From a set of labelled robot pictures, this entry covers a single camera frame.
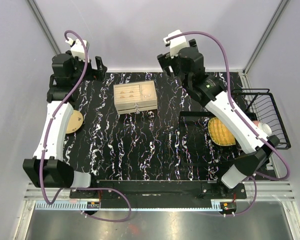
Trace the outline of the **beige ring tray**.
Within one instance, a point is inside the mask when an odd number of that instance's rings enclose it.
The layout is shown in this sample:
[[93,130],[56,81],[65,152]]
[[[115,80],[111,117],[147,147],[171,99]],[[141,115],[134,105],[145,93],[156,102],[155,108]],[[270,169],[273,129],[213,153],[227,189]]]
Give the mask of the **beige ring tray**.
[[157,99],[155,83],[151,81],[139,81],[116,84],[113,86],[114,103],[143,103]]

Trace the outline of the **beige jewelry drawer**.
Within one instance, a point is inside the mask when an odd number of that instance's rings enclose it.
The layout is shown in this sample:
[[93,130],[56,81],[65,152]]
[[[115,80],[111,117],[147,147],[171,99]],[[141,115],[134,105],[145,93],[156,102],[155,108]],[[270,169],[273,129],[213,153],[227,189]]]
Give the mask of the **beige jewelry drawer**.
[[131,114],[131,113],[138,114],[140,112],[157,110],[157,109],[158,109],[158,105],[139,106],[135,104],[134,106],[129,106],[128,108],[117,109],[116,112],[118,115]]

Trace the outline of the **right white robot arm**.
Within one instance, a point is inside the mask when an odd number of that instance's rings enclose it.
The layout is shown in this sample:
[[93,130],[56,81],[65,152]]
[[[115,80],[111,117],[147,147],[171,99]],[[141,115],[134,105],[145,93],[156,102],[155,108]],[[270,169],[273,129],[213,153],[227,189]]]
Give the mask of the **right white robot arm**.
[[157,56],[168,76],[181,80],[187,94],[216,116],[233,134],[244,154],[223,174],[217,185],[218,195],[229,198],[235,187],[253,175],[272,155],[280,140],[255,125],[234,102],[225,85],[217,77],[205,72],[204,56],[194,39],[178,37],[164,42],[169,52]]

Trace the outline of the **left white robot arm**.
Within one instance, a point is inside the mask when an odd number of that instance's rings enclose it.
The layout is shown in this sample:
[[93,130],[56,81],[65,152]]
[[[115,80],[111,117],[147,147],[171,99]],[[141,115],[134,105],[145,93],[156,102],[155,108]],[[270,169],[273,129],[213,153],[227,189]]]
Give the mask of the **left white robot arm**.
[[37,188],[80,188],[87,198],[98,193],[89,173],[75,171],[63,161],[66,130],[79,96],[76,86],[85,63],[70,51],[52,58],[53,74],[47,92],[47,115],[33,157],[23,161],[23,170]]

